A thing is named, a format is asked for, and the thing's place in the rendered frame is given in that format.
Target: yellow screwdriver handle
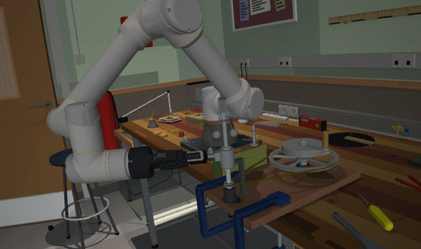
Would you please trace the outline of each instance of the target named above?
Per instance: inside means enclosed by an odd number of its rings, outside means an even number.
[[[368,211],[370,212],[371,216],[375,218],[375,220],[387,231],[391,231],[393,229],[393,222],[390,221],[389,218],[375,205],[369,205]]]

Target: yellow screwdriver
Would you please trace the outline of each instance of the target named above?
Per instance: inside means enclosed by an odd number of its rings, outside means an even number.
[[[364,197],[362,197],[361,194],[359,194],[359,197],[361,197],[365,204],[367,204],[368,211],[370,212],[371,216],[375,218],[375,220],[382,226],[382,228],[384,228],[387,231],[391,231],[393,229],[393,222],[391,222],[390,219],[387,218],[387,216],[385,216],[381,209],[379,209],[373,204],[368,203],[368,201],[364,199]]]

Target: gray metal tool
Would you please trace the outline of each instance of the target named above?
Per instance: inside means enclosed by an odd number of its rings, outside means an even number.
[[[340,213],[333,212],[332,217],[351,234],[356,240],[359,241],[363,249],[386,249],[385,246],[375,243],[371,239],[363,235],[354,225],[347,221]]]

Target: floor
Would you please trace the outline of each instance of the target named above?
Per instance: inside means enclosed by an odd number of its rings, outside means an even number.
[[[182,172],[181,180],[183,183],[194,181],[189,174]],[[114,183],[101,187],[105,198],[110,201],[109,210],[115,221],[116,227],[120,234],[115,235],[111,222],[106,212],[100,215],[101,224],[97,223],[96,218],[82,222],[82,230],[86,248],[105,249],[139,249],[151,248],[148,228],[144,222],[144,208],[142,205],[141,190],[139,180],[129,181],[131,191],[136,196],[132,196],[132,201],[128,202],[127,187],[125,182]],[[167,188],[179,184],[176,170],[156,172],[153,178],[149,179],[150,192],[159,192]],[[159,214],[178,205],[190,203],[194,197],[194,189],[196,185],[193,183],[175,190],[164,192],[151,197],[153,213]],[[83,198],[82,192],[78,193],[79,198]],[[100,209],[102,204],[100,200],[96,200]],[[228,220],[228,215],[222,209],[213,206],[212,202],[208,208],[213,210],[208,213],[207,219],[209,226],[215,226]],[[83,215],[91,215],[94,213],[90,201],[81,203]],[[50,221],[43,223],[34,223],[30,225],[18,225],[9,228],[0,228],[0,249],[60,249],[60,248],[81,248],[79,243],[79,235],[77,231],[77,223],[70,222],[70,239],[66,239],[66,225],[62,220]],[[199,243],[207,248],[208,246],[217,246],[218,248],[234,248],[233,228],[226,230],[216,236],[208,239],[201,237],[199,232],[199,222],[197,213],[191,213],[173,221],[169,221],[162,225],[157,225],[157,235],[159,248],[195,248]],[[260,227],[254,231],[245,232],[245,240],[248,242],[246,248],[271,248],[277,244],[277,235],[265,227]],[[255,246],[253,241],[259,243],[260,247]],[[292,248],[292,242],[283,237],[283,244],[286,248]]]

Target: paper note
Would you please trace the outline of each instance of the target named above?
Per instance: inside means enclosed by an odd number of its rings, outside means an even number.
[[[286,2],[285,0],[275,0],[274,6],[277,8],[277,11],[280,11],[286,8]]]
[[[241,21],[249,20],[249,0],[240,0],[239,1],[239,10]]]
[[[251,0],[250,15],[270,11],[270,0]]]

